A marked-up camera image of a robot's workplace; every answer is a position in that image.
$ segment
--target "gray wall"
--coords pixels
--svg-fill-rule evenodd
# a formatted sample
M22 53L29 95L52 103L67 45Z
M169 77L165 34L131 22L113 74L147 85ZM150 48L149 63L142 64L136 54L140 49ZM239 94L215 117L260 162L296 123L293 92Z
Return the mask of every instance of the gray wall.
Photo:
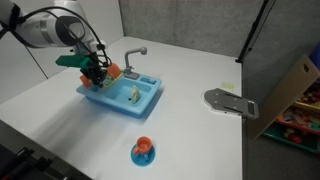
M263 1L119 2L126 36L237 57ZM261 103L294 61L315 47L320 40L319 7L319 0L276 2L245 59L243 96Z

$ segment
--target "table surface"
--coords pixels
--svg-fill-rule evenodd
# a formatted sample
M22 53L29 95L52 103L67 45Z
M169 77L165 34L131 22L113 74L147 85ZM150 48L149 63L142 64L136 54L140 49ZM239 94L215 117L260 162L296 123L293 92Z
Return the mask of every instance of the table surface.
M121 68L126 51L133 71L162 80L142 119L89 102L76 93L79 69L68 68L0 106L0 119L93 179L242 179L241 117L212 111L206 90L229 86L241 95L235 58L124 37L107 54ZM130 151L140 136L156 157L138 167Z

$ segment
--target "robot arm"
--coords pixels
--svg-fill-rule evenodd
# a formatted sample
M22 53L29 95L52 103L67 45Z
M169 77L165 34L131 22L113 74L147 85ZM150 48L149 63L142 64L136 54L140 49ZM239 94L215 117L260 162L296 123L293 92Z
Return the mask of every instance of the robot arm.
M67 8L86 19L83 8L76 0L55 0L54 5ZM2 26L8 27L14 14L18 17L27 14L18 11L18 15L17 9L20 10L10 0L0 0L0 22ZM85 55L92 60L93 66L89 69L81 69L81 72L92 80L93 84L101 87L106 70L99 67L96 51L101 50L101 48L104 49L104 44L103 47L98 46L90 29L70 12L62 9L53 9L49 13L48 11L35 14L26 19L25 22L17 24L11 33L22 44L31 48L73 47L76 55Z

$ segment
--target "blue toy sink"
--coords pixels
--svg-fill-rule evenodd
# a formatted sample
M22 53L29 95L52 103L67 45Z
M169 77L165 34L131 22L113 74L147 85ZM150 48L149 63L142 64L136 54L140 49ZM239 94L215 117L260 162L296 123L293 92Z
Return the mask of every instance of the blue toy sink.
M77 88L77 92L85 95L89 100L103 104L110 109L130 115L135 118L142 118L151 100L157 93L161 80L141 75L133 80L123 75L110 87L84 87ZM131 100L131 89L138 87L140 98L136 103Z

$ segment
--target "floor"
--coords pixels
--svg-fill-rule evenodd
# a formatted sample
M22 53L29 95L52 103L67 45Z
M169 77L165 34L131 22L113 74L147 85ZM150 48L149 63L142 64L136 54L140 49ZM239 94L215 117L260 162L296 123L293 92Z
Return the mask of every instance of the floor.
M252 141L243 126L244 180L319 180L320 156L267 137Z
M87 180L82 173L36 145L0 121L0 144L17 152L23 147L36 151L34 156L54 160L52 168L76 180ZM247 138L247 123L243 125L243 180L320 180L320 156L292 146L260 137Z

